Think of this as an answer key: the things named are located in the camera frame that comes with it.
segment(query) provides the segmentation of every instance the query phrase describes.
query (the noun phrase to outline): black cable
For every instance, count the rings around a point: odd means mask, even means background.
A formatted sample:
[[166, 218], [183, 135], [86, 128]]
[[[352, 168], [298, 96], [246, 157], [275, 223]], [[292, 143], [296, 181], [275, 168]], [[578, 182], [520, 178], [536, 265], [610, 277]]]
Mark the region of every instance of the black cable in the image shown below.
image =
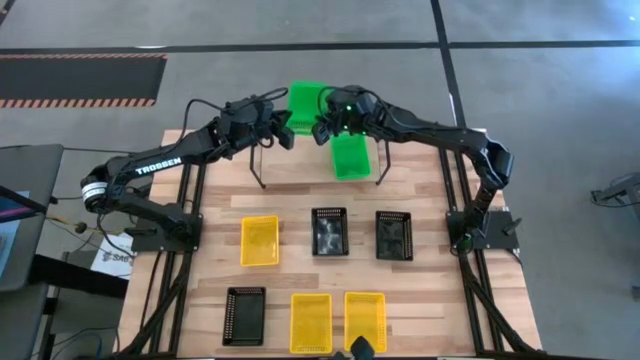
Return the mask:
[[458, 246], [460, 246], [460, 244], [464, 241], [464, 238], [460, 238], [458, 241], [456, 241], [453, 245], [449, 246], [449, 253], [453, 256], [467, 256], [469, 255], [472, 251], [473, 251], [473, 245], [475, 243], [473, 237], [469, 237], [469, 247], [466, 249], [465, 252], [461, 253], [458, 251]]
[[66, 146], [64, 147], [64, 149], [68, 151], [103, 152], [103, 153], [111, 153], [111, 154], [131, 154], [133, 152], [133, 151], [122, 151], [122, 150], [76, 148], [76, 147], [66, 147]]
[[273, 100], [280, 99], [281, 97], [284, 97], [288, 93], [289, 93], [289, 89], [287, 89], [286, 87], [279, 87], [279, 88], [267, 91], [266, 93], [258, 96], [258, 99], [264, 100], [264, 101], [273, 101]]
[[[0, 150], [30, 147], [30, 146], [35, 146], [35, 145], [9, 145], [9, 146], [0, 147]], [[130, 154], [131, 153], [131, 151], [122, 151], [122, 150], [91, 149], [91, 148], [77, 148], [77, 147], [66, 147], [66, 146], [63, 146], [62, 148], [68, 151], [103, 152], [103, 153], [112, 153], [112, 154]]]
[[97, 228], [98, 230], [100, 230], [100, 232], [102, 233], [102, 236], [104, 236], [104, 239], [109, 243], [109, 245], [111, 245], [114, 249], [119, 250], [125, 254], [127, 254], [127, 256], [129, 256], [131, 259], [134, 258], [133, 254], [131, 254], [130, 252], [122, 249], [121, 247], [117, 246], [116, 244], [114, 244], [113, 242], [111, 242], [111, 239], [109, 239], [109, 235], [107, 234], [107, 232], [104, 230], [104, 228], [102, 228], [102, 217], [104, 215], [102, 214], [98, 214], [98, 217], [96, 219], [96, 224], [97, 224]]
[[77, 249], [75, 249], [75, 250], [71, 251], [71, 253], [76, 253], [76, 252], [80, 251], [81, 249], [83, 249], [83, 248], [84, 248], [85, 246], [87, 246], [87, 245], [91, 245], [91, 246], [95, 247], [95, 248], [96, 248], [96, 249], [98, 249], [98, 250], [102, 250], [102, 251], [104, 251], [104, 252], [107, 252], [106, 250], [102, 249], [102, 248], [101, 248], [101, 247], [99, 247], [98, 245], [95, 245], [95, 244], [92, 244], [92, 243], [91, 243], [91, 237], [93, 236], [93, 232], [89, 235], [89, 237], [88, 237], [88, 238], [83, 239], [83, 238], [81, 238], [80, 236], [78, 236], [77, 234], [74, 234], [73, 232], [71, 232], [71, 230], [69, 230], [69, 229], [67, 229], [67, 228], [65, 228], [65, 227], [63, 227], [63, 226], [61, 226], [61, 225], [56, 224], [56, 223], [55, 223], [55, 222], [53, 222], [51, 219], [47, 219], [47, 221], [48, 221], [51, 225], [53, 225], [53, 226], [57, 227], [57, 228], [58, 228], [58, 229], [60, 229], [60, 230], [64, 230], [64, 231], [66, 231], [69, 235], [73, 236], [74, 238], [76, 238], [76, 239], [78, 239], [78, 240], [80, 240], [80, 241], [82, 242], [82, 245], [81, 245], [80, 247], [78, 247]]
[[68, 196], [68, 197], [58, 197], [58, 196], [53, 196], [54, 198], [58, 199], [58, 200], [80, 200], [82, 199], [82, 195], [80, 196]]
[[266, 145], [262, 143], [262, 140], [258, 140], [258, 144], [260, 144], [260, 146], [262, 146], [265, 149], [272, 148], [274, 143], [275, 142], [273, 141], [273, 136], [269, 137], [269, 143]]
[[220, 112], [224, 112], [224, 108], [221, 106], [218, 106], [214, 103], [211, 103], [209, 101], [206, 100], [202, 100], [202, 99], [191, 99], [189, 100], [189, 102], [187, 103], [187, 107], [184, 109], [184, 118], [182, 120], [182, 131], [180, 132], [180, 137], [178, 137], [178, 141], [176, 141], [172, 146], [168, 147], [165, 151], [163, 151], [163, 154], [166, 154], [172, 150], [174, 150], [178, 145], [180, 145], [180, 143], [182, 142], [182, 140], [184, 139], [184, 134], [187, 132], [187, 124], [189, 123], [189, 111], [191, 110], [191, 105], [195, 104], [195, 103], [200, 103], [200, 104], [204, 104], [207, 105], [211, 108], [214, 108]]
[[153, 262], [153, 268], [151, 269], [151, 278], [149, 279], [149, 287], [147, 288], [147, 296], [144, 299], [144, 307], [142, 308], [142, 318], [140, 318], [140, 331], [144, 327], [144, 320], [147, 317], [147, 308], [149, 307], [149, 299], [151, 298], [151, 288], [153, 287], [153, 282], [156, 278], [156, 270], [158, 269], [158, 263], [160, 262], [160, 255], [162, 253], [158, 252], [156, 255], [156, 260]]
[[[82, 329], [82, 330], [78, 331], [77, 333], [69, 336], [68, 338], [66, 338], [64, 340], [53, 344], [53, 347], [56, 347], [58, 345], [62, 345], [64, 343], [66, 343], [66, 342], [72, 341], [73, 339], [77, 338], [78, 336], [84, 334], [86, 331], [102, 331], [102, 330], [113, 330], [113, 329], [115, 329], [116, 335], [117, 335], [118, 334], [118, 329], [114, 328], [113, 326], [110, 326], [110, 327], [97, 327], [97, 328], [85, 328], [85, 329]], [[40, 354], [40, 351], [31, 354], [30, 357], [34, 357], [34, 356], [39, 355], [39, 354]]]
[[[99, 359], [100, 358], [100, 353], [102, 352], [102, 338], [100, 337], [100, 335], [98, 335], [96, 333], [83, 334], [83, 336], [91, 336], [91, 335], [95, 336], [98, 339], [98, 347], [96, 349], [96, 359]], [[69, 342], [67, 345], [65, 345], [62, 348], [60, 348], [60, 350], [58, 350], [58, 352], [55, 355], [53, 355], [51, 360], [56, 360], [56, 358], [60, 355], [61, 352], [64, 351], [64, 349], [66, 349], [69, 346], [73, 345], [73, 343], [76, 342], [78, 339], [80, 339], [80, 337], [75, 338], [73, 341]]]

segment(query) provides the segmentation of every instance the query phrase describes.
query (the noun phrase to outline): wood plank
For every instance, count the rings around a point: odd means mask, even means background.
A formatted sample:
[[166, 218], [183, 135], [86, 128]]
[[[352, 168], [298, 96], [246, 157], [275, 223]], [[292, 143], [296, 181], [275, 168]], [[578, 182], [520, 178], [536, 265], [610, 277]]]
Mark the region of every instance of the wood plank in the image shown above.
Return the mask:
[[[163, 142], [175, 141], [178, 134], [179, 131], [167, 131]], [[438, 152], [415, 143], [391, 144], [391, 155], [391, 170], [379, 187], [371, 182], [306, 183], [270, 185], [262, 190], [249, 172], [246, 151], [237, 154], [233, 161], [221, 160], [209, 165], [201, 208], [204, 230], [201, 246], [193, 258], [178, 355], [293, 356], [289, 354], [289, 306], [294, 293], [331, 294], [333, 350], [342, 351], [346, 291], [385, 293], [388, 351], [384, 355], [471, 354], [473, 346], [460, 272], [457, 260], [448, 250], [444, 220], [448, 204]], [[458, 183], [455, 163], [451, 161], [450, 165]], [[465, 166], [470, 183], [477, 184], [471, 164]], [[152, 200], [174, 201], [180, 174], [180, 168], [157, 173]], [[496, 204], [504, 206], [502, 195]], [[311, 209], [320, 206], [347, 207], [348, 257], [312, 256]], [[382, 209], [411, 212], [414, 261], [375, 259], [374, 216], [376, 210]], [[279, 217], [280, 264], [240, 266], [241, 219], [273, 214]], [[504, 251], [485, 253], [496, 304], [525, 341], [540, 347], [522, 269]], [[142, 254], [134, 262], [120, 320], [123, 346], [138, 330], [154, 260], [155, 254]], [[153, 284], [149, 315], [156, 306], [159, 284], [160, 275]], [[227, 287], [244, 285], [267, 287], [264, 345], [223, 347]], [[165, 346], [171, 315], [167, 319], [162, 337]], [[485, 343], [490, 345], [487, 321], [484, 316], [481, 320]]]

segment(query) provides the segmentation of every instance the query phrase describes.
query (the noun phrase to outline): white paper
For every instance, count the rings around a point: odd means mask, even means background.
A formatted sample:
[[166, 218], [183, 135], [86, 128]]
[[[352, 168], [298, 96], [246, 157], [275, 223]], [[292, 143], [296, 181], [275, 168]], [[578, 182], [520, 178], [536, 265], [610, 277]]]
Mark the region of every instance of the white paper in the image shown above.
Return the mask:
[[[132, 238], [127, 234], [109, 235], [109, 240], [116, 246], [131, 252]], [[129, 255], [111, 246], [106, 239], [100, 244], [102, 250], [93, 259], [91, 270], [117, 276], [129, 280], [133, 268], [133, 259]]]

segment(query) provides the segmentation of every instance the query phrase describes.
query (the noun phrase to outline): yellow basket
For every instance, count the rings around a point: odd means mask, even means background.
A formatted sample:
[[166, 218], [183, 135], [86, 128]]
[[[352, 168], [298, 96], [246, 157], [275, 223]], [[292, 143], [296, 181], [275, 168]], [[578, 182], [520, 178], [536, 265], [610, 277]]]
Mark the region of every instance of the yellow basket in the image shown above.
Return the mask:
[[387, 351], [387, 316], [382, 293], [347, 292], [344, 295], [344, 348], [364, 336], [377, 352]]
[[240, 264], [242, 266], [276, 265], [278, 260], [278, 217], [243, 218]]
[[331, 295], [293, 294], [290, 332], [292, 354], [331, 353]]

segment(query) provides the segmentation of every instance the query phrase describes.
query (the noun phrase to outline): black basket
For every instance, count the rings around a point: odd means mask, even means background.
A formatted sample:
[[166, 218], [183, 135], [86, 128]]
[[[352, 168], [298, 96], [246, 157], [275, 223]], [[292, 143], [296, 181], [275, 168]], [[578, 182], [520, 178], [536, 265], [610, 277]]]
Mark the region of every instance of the black basket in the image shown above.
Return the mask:
[[411, 213], [376, 211], [376, 258], [413, 260]]
[[349, 255], [346, 208], [311, 209], [313, 255]]
[[267, 289], [263, 287], [237, 287], [227, 290], [222, 345], [262, 345], [266, 295]]

